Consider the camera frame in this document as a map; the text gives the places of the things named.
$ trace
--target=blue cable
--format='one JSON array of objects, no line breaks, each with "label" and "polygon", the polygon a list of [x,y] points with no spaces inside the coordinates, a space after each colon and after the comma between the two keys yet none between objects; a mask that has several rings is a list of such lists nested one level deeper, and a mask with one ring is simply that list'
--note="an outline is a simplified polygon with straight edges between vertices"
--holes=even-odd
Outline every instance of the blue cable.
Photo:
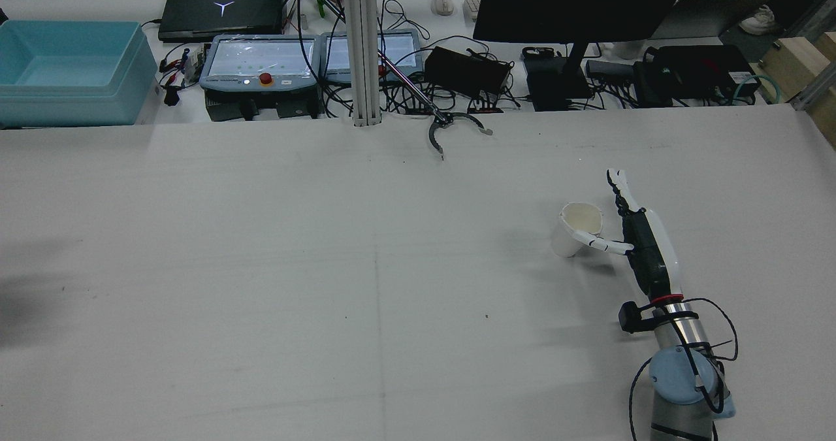
[{"label": "blue cable", "polygon": [[743,81],[737,84],[737,89],[734,90],[734,95],[731,96],[731,102],[734,103],[737,96],[740,95],[740,90],[743,89],[744,84],[746,84],[749,80],[753,80],[753,78],[763,78],[764,80],[768,81],[770,84],[773,85],[775,89],[775,104],[781,103],[781,88],[777,84],[773,78],[769,75],[749,75],[748,77],[744,78]]}]

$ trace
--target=sneaker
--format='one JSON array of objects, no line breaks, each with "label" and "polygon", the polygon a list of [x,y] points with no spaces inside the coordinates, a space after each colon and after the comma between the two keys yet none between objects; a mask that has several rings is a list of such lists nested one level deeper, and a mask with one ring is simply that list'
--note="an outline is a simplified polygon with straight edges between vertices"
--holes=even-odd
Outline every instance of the sneaker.
[{"label": "sneaker", "polygon": [[762,34],[778,33],[781,31],[781,25],[775,21],[775,14],[767,6],[761,6],[755,15],[749,16],[745,20],[737,24],[743,31],[754,36]]}]

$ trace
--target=black laptop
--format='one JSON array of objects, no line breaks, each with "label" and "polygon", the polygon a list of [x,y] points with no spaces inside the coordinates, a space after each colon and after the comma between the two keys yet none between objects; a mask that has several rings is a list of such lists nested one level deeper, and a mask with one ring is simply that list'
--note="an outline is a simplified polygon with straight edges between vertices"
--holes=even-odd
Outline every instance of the black laptop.
[{"label": "black laptop", "polygon": [[212,41],[218,34],[281,34],[281,0],[166,0],[162,42]]}]

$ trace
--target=keyboard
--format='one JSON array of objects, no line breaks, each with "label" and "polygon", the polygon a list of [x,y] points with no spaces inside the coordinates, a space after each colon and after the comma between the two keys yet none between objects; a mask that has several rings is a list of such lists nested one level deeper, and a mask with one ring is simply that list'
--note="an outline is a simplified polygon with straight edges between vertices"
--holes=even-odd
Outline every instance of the keyboard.
[{"label": "keyboard", "polygon": [[477,16],[479,16],[480,3],[481,0],[465,0],[465,3],[462,4],[465,17],[471,19],[471,21],[475,21]]}]

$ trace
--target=laptop logo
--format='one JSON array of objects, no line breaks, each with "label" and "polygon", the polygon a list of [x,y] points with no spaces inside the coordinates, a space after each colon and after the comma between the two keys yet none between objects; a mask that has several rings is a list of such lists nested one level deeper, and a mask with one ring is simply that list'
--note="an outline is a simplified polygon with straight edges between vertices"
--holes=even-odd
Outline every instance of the laptop logo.
[{"label": "laptop logo", "polygon": [[217,6],[221,7],[221,18],[223,18],[223,11],[227,9],[228,6],[235,3],[235,1],[230,1],[230,3],[218,3],[217,1],[212,1],[212,3],[216,4]]}]

